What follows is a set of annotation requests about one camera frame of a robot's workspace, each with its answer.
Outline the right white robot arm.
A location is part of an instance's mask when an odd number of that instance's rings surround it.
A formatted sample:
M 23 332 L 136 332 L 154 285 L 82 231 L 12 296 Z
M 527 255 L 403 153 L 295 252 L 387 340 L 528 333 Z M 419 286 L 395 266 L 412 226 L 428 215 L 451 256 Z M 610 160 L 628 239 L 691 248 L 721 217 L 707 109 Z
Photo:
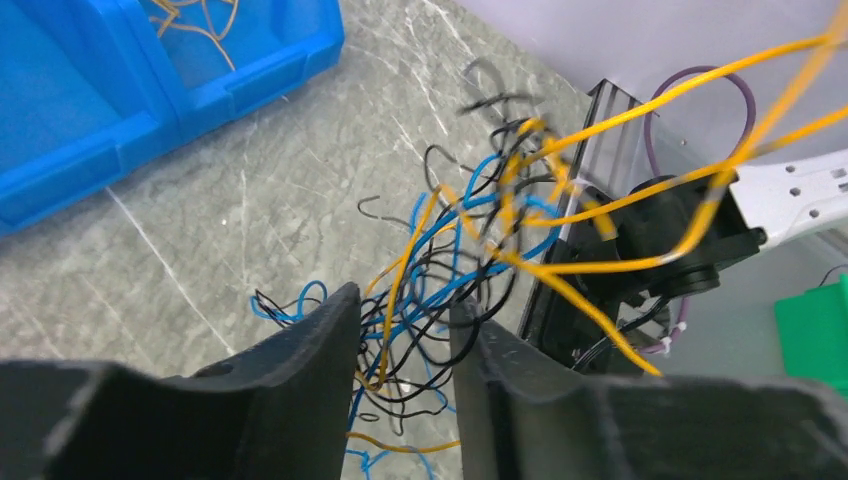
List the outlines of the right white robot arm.
M 707 180 L 696 180 L 624 208 L 618 258 L 668 252 L 683 237 L 707 190 Z M 784 164 L 742 165 L 699 244 L 669 264 L 633 276 L 654 296 L 702 293 L 719 286 L 721 270 L 846 220 L 846 151 Z

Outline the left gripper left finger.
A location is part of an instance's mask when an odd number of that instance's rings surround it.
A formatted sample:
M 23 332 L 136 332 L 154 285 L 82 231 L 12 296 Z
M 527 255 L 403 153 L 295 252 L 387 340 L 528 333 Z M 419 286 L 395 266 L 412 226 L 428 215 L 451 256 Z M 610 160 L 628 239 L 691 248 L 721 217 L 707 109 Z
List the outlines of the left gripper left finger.
M 360 340 L 346 283 L 191 376 L 104 361 L 1 364 L 5 479 L 337 479 Z

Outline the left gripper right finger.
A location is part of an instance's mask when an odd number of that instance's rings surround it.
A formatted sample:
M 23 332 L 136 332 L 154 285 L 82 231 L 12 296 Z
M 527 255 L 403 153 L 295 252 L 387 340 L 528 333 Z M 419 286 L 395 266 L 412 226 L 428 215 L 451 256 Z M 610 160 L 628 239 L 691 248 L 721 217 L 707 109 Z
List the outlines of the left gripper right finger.
M 843 479 L 847 405 L 782 378 L 583 376 L 450 312 L 467 479 Z

